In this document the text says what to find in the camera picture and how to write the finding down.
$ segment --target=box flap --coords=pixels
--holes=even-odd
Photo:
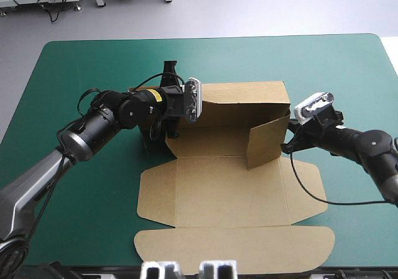
[[[218,104],[290,104],[283,81],[209,83],[203,85],[203,100]]]
[[[318,168],[295,162],[303,183],[324,198]],[[175,227],[255,227],[290,225],[326,209],[298,186],[288,158],[247,170],[244,157],[198,157],[145,171],[137,213]]]
[[[167,139],[166,143],[177,158],[244,156],[249,132],[249,128],[183,128],[178,130],[179,138]]]
[[[138,215],[174,226],[176,185],[176,160],[144,171],[138,195]]]
[[[284,143],[289,118],[290,114],[250,129],[246,149],[248,168],[262,165],[280,156],[280,145]]]
[[[203,260],[236,260],[239,274],[300,273],[329,257],[327,227],[189,228],[140,231],[134,244],[144,261],[177,261],[193,275]]]

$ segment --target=wheel caster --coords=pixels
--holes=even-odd
[[[102,1],[104,2],[104,4],[102,4],[102,5],[98,6],[98,7],[105,7],[106,6],[105,0],[102,0]]]
[[[83,10],[83,7],[79,4],[76,4],[75,7],[73,8],[75,12],[81,12]]]

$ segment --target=silver arm segment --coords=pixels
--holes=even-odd
[[[55,177],[62,154],[54,150],[39,163],[0,190],[0,241],[29,234],[35,222],[34,208],[39,196]],[[59,176],[72,162],[65,158]]]

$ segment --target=cardboard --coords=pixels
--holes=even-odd
[[[180,262],[186,275],[198,262],[218,259],[236,260],[239,274],[305,272],[327,259],[334,242],[331,229],[309,226],[164,229],[134,238],[144,261]]]
[[[175,229],[142,231],[143,260],[176,260],[185,274],[202,260],[238,261],[238,272],[303,272],[329,256],[334,234],[291,224],[320,214],[327,204],[299,186],[280,157],[289,120],[283,82],[203,86],[196,124],[180,123],[167,140],[176,160],[142,173],[137,213]],[[295,161],[304,185],[325,199],[315,165]]]

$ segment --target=cardboard box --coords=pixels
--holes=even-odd
[[[292,226],[327,210],[280,157],[289,120],[281,81],[203,85],[203,112],[167,144],[176,160],[141,176],[137,213],[174,229],[141,231],[141,258],[175,260],[186,275],[202,260],[237,260],[242,274],[304,272],[335,241],[327,227]],[[318,168],[296,161],[305,186],[325,199]]]

